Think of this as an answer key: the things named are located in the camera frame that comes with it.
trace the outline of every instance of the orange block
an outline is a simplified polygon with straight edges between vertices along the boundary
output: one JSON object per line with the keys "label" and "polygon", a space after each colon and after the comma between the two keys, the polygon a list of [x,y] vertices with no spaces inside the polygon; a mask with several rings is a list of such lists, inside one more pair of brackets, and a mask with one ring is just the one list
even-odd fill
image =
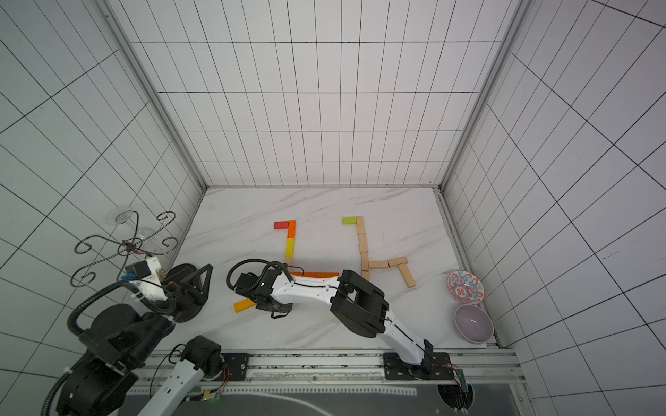
{"label": "orange block", "polygon": [[296,238],[296,221],[289,221],[289,229],[287,229],[287,238]]}

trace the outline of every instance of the red and blue plate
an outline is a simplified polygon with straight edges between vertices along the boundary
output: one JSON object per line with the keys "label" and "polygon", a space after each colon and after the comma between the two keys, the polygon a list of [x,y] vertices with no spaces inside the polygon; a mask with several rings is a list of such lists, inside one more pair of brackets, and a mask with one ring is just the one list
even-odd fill
{"label": "red and blue plate", "polygon": [[451,295],[463,304],[480,304],[486,296],[481,281],[475,275],[464,270],[451,272],[446,279],[446,285]]}

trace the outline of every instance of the marble surface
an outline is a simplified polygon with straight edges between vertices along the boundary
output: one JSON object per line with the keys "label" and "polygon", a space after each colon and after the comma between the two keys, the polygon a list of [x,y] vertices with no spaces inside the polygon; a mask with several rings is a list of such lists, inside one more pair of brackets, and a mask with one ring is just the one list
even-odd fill
{"label": "marble surface", "polygon": [[[378,338],[346,329],[326,308],[295,305],[282,319],[254,308],[235,313],[244,299],[224,279],[247,258],[283,260],[287,230],[275,221],[296,220],[294,265],[307,272],[361,272],[356,226],[343,216],[364,216],[371,260],[407,256],[417,286],[408,289],[397,268],[373,270],[371,282],[414,333],[437,348],[478,348],[457,331],[460,305],[446,289],[458,268],[431,188],[217,188],[209,189],[174,264],[213,265],[208,303],[194,319],[176,325],[159,349],[204,335],[223,349],[387,348]],[[261,264],[240,271],[259,273]]]}

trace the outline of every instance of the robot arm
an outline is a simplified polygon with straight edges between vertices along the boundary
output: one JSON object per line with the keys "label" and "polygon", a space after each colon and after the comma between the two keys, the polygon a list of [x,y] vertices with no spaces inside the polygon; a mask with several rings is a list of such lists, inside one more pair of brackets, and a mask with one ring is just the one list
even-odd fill
{"label": "robot arm", "polygon": [[293,304],[314,303],[330,308],[350,331],[363,337],[378,336],[404,363],[426,373],[432,369],[432,345],[402,325],[390,310],[384,293],[357,273],[344,270],[339,278],[301,278],[291,276],[281,263],[269,265],[273,268],[267,265],[261,276],[241,274],[233,285],[234,291],[251,299],[258,309],[270,311],[273,318],[286,316]]}

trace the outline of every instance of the black mounting plate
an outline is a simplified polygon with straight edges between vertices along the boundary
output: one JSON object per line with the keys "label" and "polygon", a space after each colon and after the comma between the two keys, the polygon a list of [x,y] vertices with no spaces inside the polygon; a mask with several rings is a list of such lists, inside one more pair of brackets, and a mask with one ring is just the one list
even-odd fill
{"label": "black mounting plate", "polygon": [[[221,356],[224,358],[224,363],[229,368],[229,380],[228,381],[244,381],[245,373],[248,370],[248,360],[250,354],[245,353],[222,353]],[[222,381],[224,379],[224,374],[221,374],[216,381]]]}
{"label": "black mounting plate", "polygon": [[[384,353],[384,377],[387,380],[453,380],[452,369],[433,367],[430,374],[425,374],[418,365],[407,364],[398,353]],[[434,361],[440,365],[450,364],[447,353],[433,353]]]}

